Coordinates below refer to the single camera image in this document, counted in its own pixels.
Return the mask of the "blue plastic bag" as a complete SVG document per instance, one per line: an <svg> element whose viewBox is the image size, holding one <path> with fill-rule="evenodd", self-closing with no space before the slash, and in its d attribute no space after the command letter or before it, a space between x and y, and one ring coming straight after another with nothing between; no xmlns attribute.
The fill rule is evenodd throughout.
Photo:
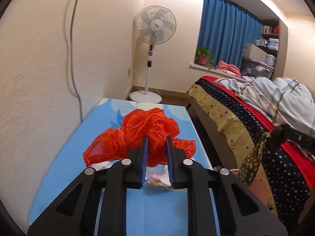
<svg viewBox="0 0 315 236"><path fill-rule="evenodd" d="M110 122L110 126L112 128L119 129L120 126L123 124L123 118L124 118L123 114L121 114L120 109L118 109L116 112L115 119L112 122Z"/></svg>

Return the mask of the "black floral scrunchie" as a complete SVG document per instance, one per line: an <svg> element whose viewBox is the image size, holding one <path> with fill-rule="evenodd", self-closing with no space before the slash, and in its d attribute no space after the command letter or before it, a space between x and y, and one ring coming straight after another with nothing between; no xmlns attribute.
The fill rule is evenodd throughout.
<svg viewBox="0 0 315 236"><path fill-rule="evenodd" d="M250 187L257 175L260 163L267 151L277 150L286 140L288 124L281 124L272 131L260 130L255 136L255 146L240 165L238 179Z"/></svg>

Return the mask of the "blue patterned table mat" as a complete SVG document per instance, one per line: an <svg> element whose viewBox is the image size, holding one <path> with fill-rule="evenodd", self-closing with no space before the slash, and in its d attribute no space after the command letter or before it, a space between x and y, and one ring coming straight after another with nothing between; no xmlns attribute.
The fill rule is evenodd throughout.
<svg viewBox="0 0 315 236"><path fill-rule="evenodd" d="M91 142L107 128L119 128L117 113L125 116L134 109L160 108L173 118L180 133L178 138L195 140L193 160L203 167L212 165L206 155L185 107L177 105L136 103L103 98L85 118L52 162L36 193L29 213L32 223L49 204L85 168L83 153ZM187 193L153 186L127 191L127 235L187 235Z"/></svg>

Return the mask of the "wall socket with plug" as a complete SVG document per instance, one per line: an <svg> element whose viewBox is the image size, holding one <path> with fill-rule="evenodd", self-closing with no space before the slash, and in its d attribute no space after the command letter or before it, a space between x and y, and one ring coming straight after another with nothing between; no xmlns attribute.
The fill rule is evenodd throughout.
<svg viewBox="0 0 315 236"><path fill-rule="evenodd" d="M131 75L136 76L136 75L137 75L137 72L136 72L134 69L129 68L129 69L128 69L128 76L131 76Z"/></svg>

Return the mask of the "grey storage box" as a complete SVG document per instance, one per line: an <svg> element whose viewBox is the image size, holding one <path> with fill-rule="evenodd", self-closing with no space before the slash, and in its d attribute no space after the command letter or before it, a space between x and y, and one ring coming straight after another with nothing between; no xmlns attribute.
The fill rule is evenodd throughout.
<svg viewBox="0 0 315 236"><path fill-rule="evenodd" d="M274 68L264 62L242 58L240 72L242 76L266 77L271 79Z"/></svg>

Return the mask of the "white cardboard box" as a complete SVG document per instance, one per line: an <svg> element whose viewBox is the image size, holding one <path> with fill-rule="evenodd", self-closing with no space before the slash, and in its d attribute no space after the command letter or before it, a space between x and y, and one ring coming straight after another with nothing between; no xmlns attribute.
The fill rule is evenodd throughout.
<svg viewBox="0 0 315 236"><path fill-rule="evenodd" d="M243 57L250 60L265 62L267 53L254 44L245 44Z"/></svg>

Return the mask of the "pink folded cloth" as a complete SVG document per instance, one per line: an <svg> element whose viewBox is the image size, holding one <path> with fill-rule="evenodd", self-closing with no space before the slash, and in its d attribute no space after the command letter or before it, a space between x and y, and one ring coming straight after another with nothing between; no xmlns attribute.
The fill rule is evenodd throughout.
<svg viewBox="0 0 315 236"><path fill-rule="evenodd" d="M241 73L238 67L235 65L228 64L222 60L219 60L216 68L224 73L230 74L235 77L241 77Z"/></svg>

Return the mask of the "potted green plant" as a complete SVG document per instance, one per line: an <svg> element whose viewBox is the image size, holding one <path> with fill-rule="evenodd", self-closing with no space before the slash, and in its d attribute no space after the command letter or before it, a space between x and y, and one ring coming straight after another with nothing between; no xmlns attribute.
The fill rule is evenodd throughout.
<svg viewBox="0 0 315 236"><path fill-rule="evenodd" d="M214 66L214 53L208 51L205 47L198 47L196 49L194 62L198 65L212 68Z"/></svg>

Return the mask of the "plaid blue quilt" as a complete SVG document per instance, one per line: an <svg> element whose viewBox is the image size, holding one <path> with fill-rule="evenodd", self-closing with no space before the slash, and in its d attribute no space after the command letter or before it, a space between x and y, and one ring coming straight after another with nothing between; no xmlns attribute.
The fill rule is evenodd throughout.
<svg viewBox="0 0 315 236"><path fill-rule="evenodd" d="M286 77L273 81L257 77L247 83L226 78L216 83L234 91L236 97L263 114L273 125L287 123L314 137L314 97L299 81Z"/></svg>

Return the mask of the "wooden bookshelf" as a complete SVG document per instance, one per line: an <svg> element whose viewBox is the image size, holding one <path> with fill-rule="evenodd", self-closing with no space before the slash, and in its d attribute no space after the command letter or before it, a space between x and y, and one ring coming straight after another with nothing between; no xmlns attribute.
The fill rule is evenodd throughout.
<svg viewBox="0 0 315 236"><path fill-rule="evenodd" d="M272 79L282 77L287 60L288 28L280 19L261 20L262 28L258 46L267 54L275 57Z"/></svg>

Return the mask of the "white standing fan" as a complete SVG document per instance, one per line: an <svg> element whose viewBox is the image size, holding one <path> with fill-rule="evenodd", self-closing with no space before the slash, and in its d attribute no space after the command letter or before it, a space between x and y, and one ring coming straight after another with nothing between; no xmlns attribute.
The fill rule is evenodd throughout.
<svg viewBox="0 0 315 236"><path fill-rule="evenodd" d="M137 103L160 103L162 97L149 91L149 75L154 60L155 46L167 42L175 34L177 22L174 14L163 6L142 9L133 21L137 37L148 44L145 88L131 92L129 98Z"/></svg>

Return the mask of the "clear plastic wrapper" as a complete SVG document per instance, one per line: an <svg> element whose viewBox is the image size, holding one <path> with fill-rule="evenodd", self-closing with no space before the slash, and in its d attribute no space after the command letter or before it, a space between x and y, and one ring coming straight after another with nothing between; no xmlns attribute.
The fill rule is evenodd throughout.
<svg viewBox="0 0 315 236"><path fill-rule="evenodd" d="M169 180L168 166L147 167L144 186L172 190Z"/></svg>

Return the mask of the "blue curtain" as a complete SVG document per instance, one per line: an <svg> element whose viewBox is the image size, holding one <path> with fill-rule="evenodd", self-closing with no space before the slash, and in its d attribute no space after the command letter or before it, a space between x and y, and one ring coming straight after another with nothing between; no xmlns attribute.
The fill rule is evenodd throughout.
<svg viewBox="0 0 315 236"><path fill-rule="evenodd" d="M197 47L206 48L216 65L220 60L240 68L244 45L260 38L259 18L230 0L203 0Z"/></svg>

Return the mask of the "red plastic bag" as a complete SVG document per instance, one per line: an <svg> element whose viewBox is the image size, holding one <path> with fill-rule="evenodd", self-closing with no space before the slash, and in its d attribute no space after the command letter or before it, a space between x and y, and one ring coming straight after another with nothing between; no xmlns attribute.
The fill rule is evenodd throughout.
<svg viewBox="0 0 315 236"><path fill-rule="evenodd" d="M148 167L166 165L166 139L171 136L173 146L185 151L188 158L196 152L194 140L178 138L180 129L173 118L165 115L160 108L135 109L123 117L119 129L108 128L102 132L83 153L86 167L105 161L121 160L128 157L130 150L142 145L148 137Z"/></svg>

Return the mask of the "star patterned bed sheet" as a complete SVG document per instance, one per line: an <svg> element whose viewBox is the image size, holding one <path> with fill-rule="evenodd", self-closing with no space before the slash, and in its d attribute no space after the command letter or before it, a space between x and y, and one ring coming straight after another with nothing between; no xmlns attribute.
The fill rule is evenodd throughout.
<svg viewBox="0 0 315 236"><path fill-rule="evenodd" d="M187 93L222 165L238 169L254 147L255 135L266 128L260 126L260 123L250 122L248 112L234 114L232 107L221 104L196 83ZM302 221L304 205L314 187L308 188L303 176L281 146L263 156L256 177L262 179L270 211L289 230L298 226Z"/></svg>

